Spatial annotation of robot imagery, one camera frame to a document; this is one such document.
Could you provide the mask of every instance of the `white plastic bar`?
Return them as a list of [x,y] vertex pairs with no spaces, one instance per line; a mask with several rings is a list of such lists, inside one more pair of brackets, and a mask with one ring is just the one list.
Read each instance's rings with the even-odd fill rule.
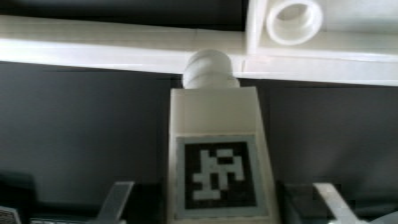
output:
[[[266,1],[254,0],[254,3],[264,10]],[[257,53],[247,55],[245,40],[252,43],[254,30],[255,35],[263,32],[263,26],[250,28],[261,22],[259,14],[255,12],[250,17],[248,13],[254,20],[247,21],[247,39],[243,32],[0,15],[0,61],[183,74],[195,52],[215,49],[231,58],[236,77],[398,86],[398,63],[392,63],[398,48],[390,47],[398,41],[392,35],[383,36],[382,47],[373,50],[371,35],[362,35],[355,42],[353,34],[325,34],[330,42],[344,43],[339,45],[343,49],[353,49],[344,51],[344,58],[357,61],[332,59],[339,58],[341,49],[321,53],[305,44],[293,48],[300,48],[311,58],[270,57],[270,54],[289,54],[291,49],[277,45],[259,46]],[[311,42],[323,46],[316,41],[318,35]],[[316,58],[321,55],[330,55],[328,60]]]
[[321,198],[325,200],[328,209],[332,211],[334,217],[339,224],[362,224],[357,219],[357,216],[351,212],[351,209],[344,203],[339,192],[334,188],[334,185],[328,183],[314,183],[314,188],[319,192]]
[[[275,186],[264,141],[255,88],[172,89],[168,127],[168,224],[279,224]],[[263,191],[268,216],[175,220],[175,138],[181,136],[254,135],[261,165]]]

